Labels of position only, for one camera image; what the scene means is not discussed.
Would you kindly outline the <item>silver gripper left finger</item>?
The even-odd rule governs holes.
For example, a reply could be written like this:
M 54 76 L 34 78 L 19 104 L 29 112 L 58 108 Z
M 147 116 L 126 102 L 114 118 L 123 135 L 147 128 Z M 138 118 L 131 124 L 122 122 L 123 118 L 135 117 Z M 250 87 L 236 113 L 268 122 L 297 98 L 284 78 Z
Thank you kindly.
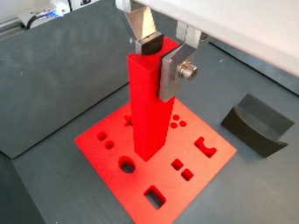
M 135 53 L 153 55 L 161 52 L 165 43 L 165 35 L 156 28 L 153 11 L 149 6 L 126 14 L 130 27 L 134 32 Z

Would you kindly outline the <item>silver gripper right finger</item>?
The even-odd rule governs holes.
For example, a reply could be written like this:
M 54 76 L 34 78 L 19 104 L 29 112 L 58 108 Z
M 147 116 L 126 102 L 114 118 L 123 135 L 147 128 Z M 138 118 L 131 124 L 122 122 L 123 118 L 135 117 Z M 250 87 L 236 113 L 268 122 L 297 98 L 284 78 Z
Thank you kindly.
M 192 81 L 200 68 L 193 64 L 197 52 L 210 43 L 212 36 L 184 22 L 177 26 L 184 43 L 164 56 L 160 98 L 169 102 L 178 94 L 184 80 Z

